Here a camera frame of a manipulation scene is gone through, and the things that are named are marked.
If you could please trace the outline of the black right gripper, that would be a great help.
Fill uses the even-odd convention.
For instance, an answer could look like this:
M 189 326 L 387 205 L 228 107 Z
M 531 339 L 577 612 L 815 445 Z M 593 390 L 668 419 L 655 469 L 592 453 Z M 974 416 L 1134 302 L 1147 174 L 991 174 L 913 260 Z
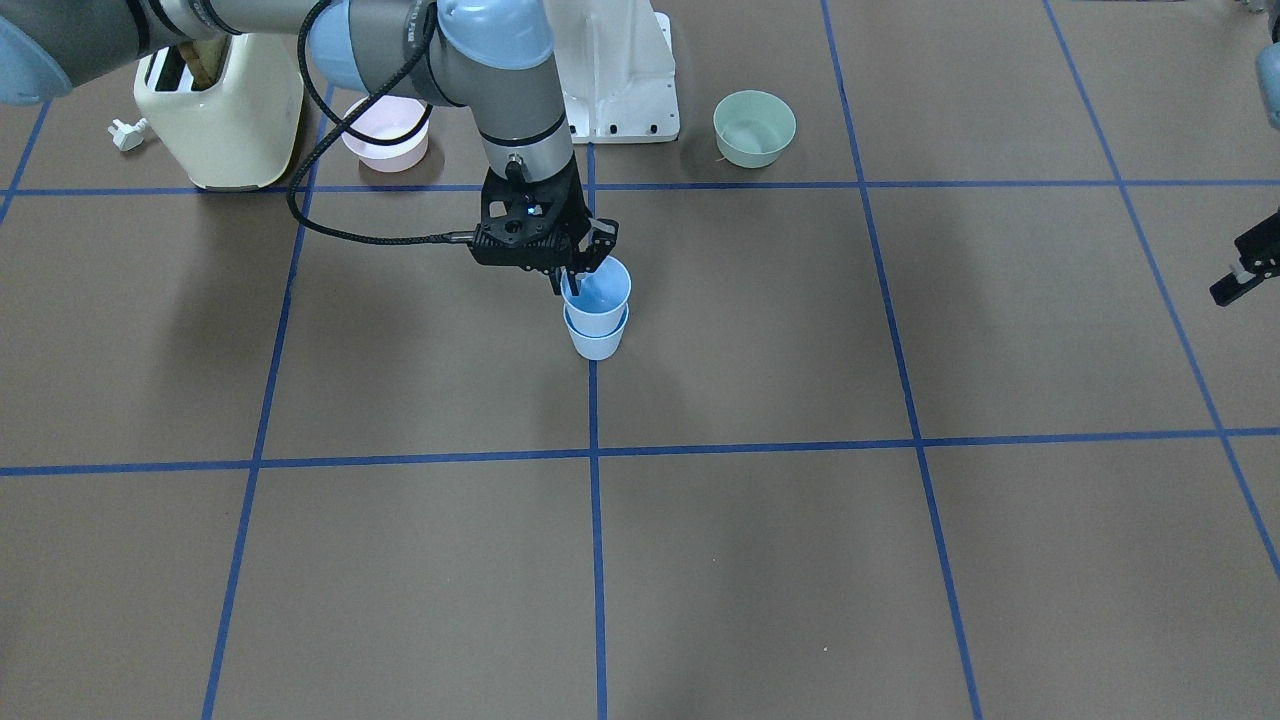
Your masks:
M 576 165 L 541 181 L 488 170 L 470 252 L 484 266 L 550 273 L 554 293 L 567 299 L 573 296 L 573 273 L 585 282 L 599 272 L 618 229 L 617 222 L 596 218 L 588 208 Z

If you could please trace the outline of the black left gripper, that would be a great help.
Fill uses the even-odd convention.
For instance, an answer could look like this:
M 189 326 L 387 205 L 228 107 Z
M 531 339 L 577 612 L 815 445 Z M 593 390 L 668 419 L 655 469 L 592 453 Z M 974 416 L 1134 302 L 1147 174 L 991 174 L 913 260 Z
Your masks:
M 1253 288 L 1253 281 L 1277 277 L 1279 210 L 1236 237 L 1236 270 L 1210 286 L 1210 296 L 1220 307 L 1234 304 Z

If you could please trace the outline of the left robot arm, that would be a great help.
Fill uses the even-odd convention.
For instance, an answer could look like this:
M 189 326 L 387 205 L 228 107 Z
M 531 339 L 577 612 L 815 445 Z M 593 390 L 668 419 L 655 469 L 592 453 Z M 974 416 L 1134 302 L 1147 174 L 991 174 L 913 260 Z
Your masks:
M 1279 128 L 1279 18 L 1277 4 L 1268 6 L 1270 45 L 1260 51 L 1254 61 L 1260 95 L 1266 117 L 1274 129 Z M 1210 287 L 1215 304 L 1226 307 L 1266 281 L 1279 274 L 1279 211 L 1234 240 L 1238 258 L 1229 273 Z

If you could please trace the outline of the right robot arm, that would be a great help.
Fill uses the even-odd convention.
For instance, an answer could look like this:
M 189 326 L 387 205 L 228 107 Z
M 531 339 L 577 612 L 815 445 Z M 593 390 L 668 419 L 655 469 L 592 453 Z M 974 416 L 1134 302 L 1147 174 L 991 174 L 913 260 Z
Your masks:
M 3 101 L 67 96 L 186 41 L 287 35 L 303 86 L 330 85 L 471 111 L 486 154 L 472 231 L 366 237 L 365 243 L 463 245 L 485 266 L 549 277 L 576 295 L 617 241 L 585 202 L 554 40 L 540 1 L 5 1 Z

